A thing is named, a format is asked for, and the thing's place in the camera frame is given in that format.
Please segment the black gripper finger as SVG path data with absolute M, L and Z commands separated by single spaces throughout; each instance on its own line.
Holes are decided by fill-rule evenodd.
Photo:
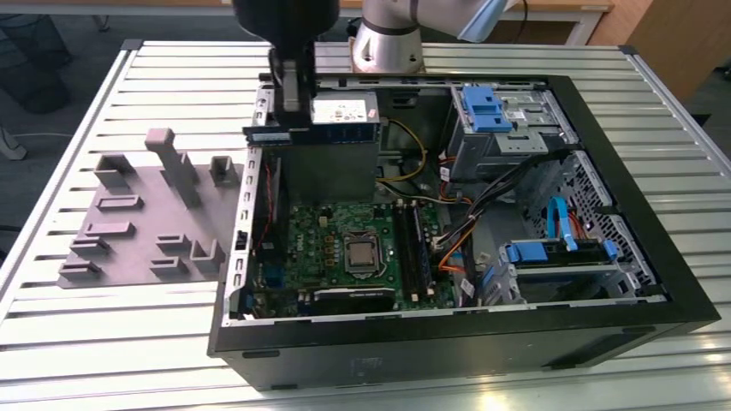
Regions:
M 312 101 L 316 96 L 313 42 L 292 51 L 272 48 L 268 54 L 273 82 L 273 117 L 287 128 L 312 124 Z

